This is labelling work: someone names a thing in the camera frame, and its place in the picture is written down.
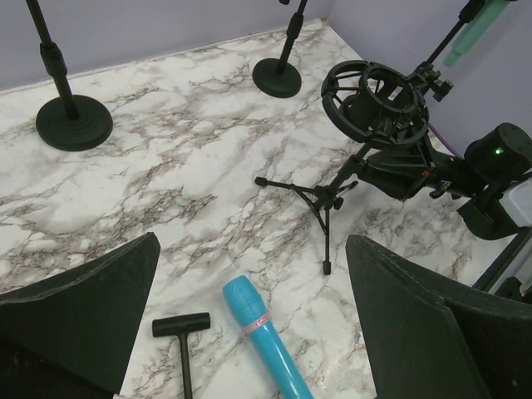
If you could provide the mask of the black tripod shock-mount stand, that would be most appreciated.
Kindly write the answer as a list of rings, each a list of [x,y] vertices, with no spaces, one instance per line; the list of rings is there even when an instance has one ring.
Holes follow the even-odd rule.
[[[295,192],[308,205],[320,224],[324,240],[330,240],[330,212],[343,204],[341,193],[352,190],[356,182],[352,175],[360,175],[370,169],[365,158],[374,149],[381,155],[385,150],[408,150],[416,146],[419,161],[404,161],[397,166],[378,166],[383,176],[378,182],[388,182],[396,175],[406,176],[410,168],[418,175],[411,178],[405,191],[399,194],[407,200],[424,187],[433,188],[430,196],[441,197],[450,187],[447,179],[436,177],[436,162],[432,159],[429,131],[429,111],[425,95],[433,91],[441,101],[450,92],[450,81],[441,81],[440,72],[429,62],[423,62],[409,76],[376,62],[350,61],[334,66],[323,81],[321,96],[323,109],[331,122],[347,137],[362,144],[338,171],[333,181],[313,188],[255,179],[260,187],[277,187]]]

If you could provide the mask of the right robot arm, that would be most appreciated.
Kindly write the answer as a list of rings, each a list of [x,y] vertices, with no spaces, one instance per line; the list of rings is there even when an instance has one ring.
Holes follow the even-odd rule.
[[[405,201],[423,188],[430,197],[467,198],[458,214],[469,231],[484,240],[517,234],[519,224],[502,204],[503,192],[531,176],[531,138],[504,122],[472,142],[462,158],[435,150],[428,137],[406,149],[370,155],[357,177],[396,200]]]

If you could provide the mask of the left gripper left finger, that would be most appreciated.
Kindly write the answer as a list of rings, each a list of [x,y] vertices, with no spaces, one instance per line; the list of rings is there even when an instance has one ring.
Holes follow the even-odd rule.
[[[159,256],[148,233],[2,294],[1,392],[119,393]]]

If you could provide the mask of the mint green microphone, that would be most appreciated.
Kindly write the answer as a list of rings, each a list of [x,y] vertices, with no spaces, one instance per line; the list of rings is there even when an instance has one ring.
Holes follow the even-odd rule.
[[[467,17],[464,30],[452,43],[451,50],[443,61],[445,67],[452,67],[486,33],[500,14],[510,5],[510,1],[481,1],[471,17]]]

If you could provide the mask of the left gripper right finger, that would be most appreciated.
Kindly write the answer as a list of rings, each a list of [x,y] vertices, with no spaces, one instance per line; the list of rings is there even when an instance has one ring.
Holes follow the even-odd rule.
[[[368,237],[346,253],[379,398],[531,395],[530,246],[518,235],[473,285],[414,264]]]

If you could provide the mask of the blue microphone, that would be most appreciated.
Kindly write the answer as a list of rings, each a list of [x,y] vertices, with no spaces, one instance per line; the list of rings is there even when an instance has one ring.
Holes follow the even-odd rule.
[[[311,398],[313,394],[278,335],[268,308],[244,275],[223,287],[230,312],[249,337],[275,385],[285,398]]]

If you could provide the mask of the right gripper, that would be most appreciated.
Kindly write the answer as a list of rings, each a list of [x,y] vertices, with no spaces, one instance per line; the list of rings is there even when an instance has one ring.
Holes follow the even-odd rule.
[[[434,149],[428,139],[405,148],[380,150],[366,158],[361,180],[395,200],[408,200],[422,188],[437,187],[453,156]]]

